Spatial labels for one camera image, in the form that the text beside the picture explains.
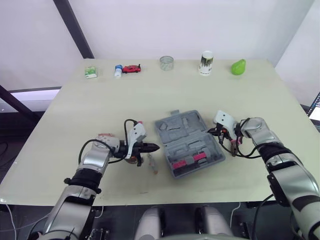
red toy car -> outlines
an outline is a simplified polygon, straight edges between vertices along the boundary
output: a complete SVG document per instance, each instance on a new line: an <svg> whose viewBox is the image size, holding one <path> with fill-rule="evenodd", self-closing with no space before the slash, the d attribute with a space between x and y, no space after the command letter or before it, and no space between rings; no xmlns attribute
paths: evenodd
<svg viewBox="0 0 320 240"><path fill-rule="evenodd" d="M129 65L129 66L125 66L123 69L122 69L122 72L124 74L127 74L127 73L138 73L141 71L141 67L140 67L140 64L139 65Z"/></svg>

small bottle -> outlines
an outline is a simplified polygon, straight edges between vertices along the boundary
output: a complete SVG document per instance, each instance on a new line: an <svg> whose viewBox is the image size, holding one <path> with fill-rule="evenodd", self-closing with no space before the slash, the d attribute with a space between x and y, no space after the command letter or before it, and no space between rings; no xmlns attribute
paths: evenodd
<svg viewBox="0 0 320 240"><path fill-rule="evenodd" d="M122 65L116 65L114 68L114 76L120 78L122 75Z"/></svg>

white cable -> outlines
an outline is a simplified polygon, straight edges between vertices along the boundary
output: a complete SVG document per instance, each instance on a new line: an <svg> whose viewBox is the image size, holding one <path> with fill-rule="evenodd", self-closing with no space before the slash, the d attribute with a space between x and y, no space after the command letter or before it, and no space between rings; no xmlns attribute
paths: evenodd
<svg viewBox="0 0 320 240"><path fill-rule="evenodd" d="M231 226L232 226L232 217L233 217L233 215L234 215L234 211L237 210L237 209L239 209L240 206L241 206L241 202L239 202L239 206L237 206L236 208L232 209L231 216L230 216L230 228L231 228Z"/></svg>
<svg viewBox="0 0 320 240"><path fill-rule="evenodd" d="M15 223L14 223L14 217L12 216L11 209L7 204L6 204L6 207L8 208L8 211L9 211L9 214L10 214L10 217L11 217L11 223L12 223L12 226L13 226L13 229L14 229L14 240L17 240L17 230L16 230L16 226L15 226Z"/></svg>
<svg viewBox="0 0 320 240"><path fill-rule="evenodd" d="M44 217L40 218L40 219L37 220L37 221L34 221L34 222L32 222L32 223L29 223L29 224L24 225L24 226L21 226L21 227L17 227L16 230L24 229L24 228L26 228L26 227L29 227L29 226L33 225L33 224L36 224L37 222L40 222L42 219L47 218L47 217L49 216L49 214L50 214L50 213L48 213L47 215L45 215ZM0 233L10 232L10 231L13 231L13 230L14 230L14 229L0 230Z"/></svg>
<svg viewBox="0 0 320 240"><path fill-rule="evenodd" d="M102 208L101 208L101 213L100 213L100 215L99 215L99 216L95 216L94 218L95 218L95 219L100 218L103 213L104 213L104 206L102 206Z"/></svg>

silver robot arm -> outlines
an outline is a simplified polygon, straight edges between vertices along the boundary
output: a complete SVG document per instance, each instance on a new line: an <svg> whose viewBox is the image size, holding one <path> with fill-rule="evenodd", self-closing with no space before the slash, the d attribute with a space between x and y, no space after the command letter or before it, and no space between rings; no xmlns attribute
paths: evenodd
<svg viewBox="0 0 320 240"><path fill-rule="evenodd" d="M134 127L127 134L127 142L119 140L112 134L100 134L96 139L86 142L86 144L93 142L92 147L81 159L74 176L64 180L68 186L48 216L43 235L39 240L87 239L95 218L92 205L96 195L101 192L99 184L109 159L136 157L139 167L142 163L140 153L151 153L159 149L154 143L142 142L147 136L145 128L141 122L134 120L133 122Z"/></svg>
<svg viewBox="0 0 320 240"><path fill-rule="evenodd" d="M239 139L252 139L269 172L267 179L276 201L284 207L291 207L306 240L319 240L319 187L299 158L284 147L260 117L247 118L238 123L232 116L219 110L214 122L217 127L208 132L229 139L232 155L238 156Z"/></svg>

pink tool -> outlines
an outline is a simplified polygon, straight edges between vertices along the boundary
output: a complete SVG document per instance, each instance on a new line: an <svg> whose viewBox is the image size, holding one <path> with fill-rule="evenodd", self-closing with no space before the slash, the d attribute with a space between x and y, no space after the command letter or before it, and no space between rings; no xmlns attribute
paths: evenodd
<svg viewBox="0 0 320 240"><path fill-rule="evenodd" d="M194 155L193 159L195 161L199 161L200 159L205 159L206 157L207 157L207 155L204 152L202 152L202 153L199 153L197 155Z"/></svg>
<svg viewBox="0 0 320 240"><path fill-rule="evenodd" d="M183 167L185 165L187 165L186 160L180 160L178 162L173 163L172 167L173 167L173 169L178 169L178 168L181 168L181 167Z"/></svg>

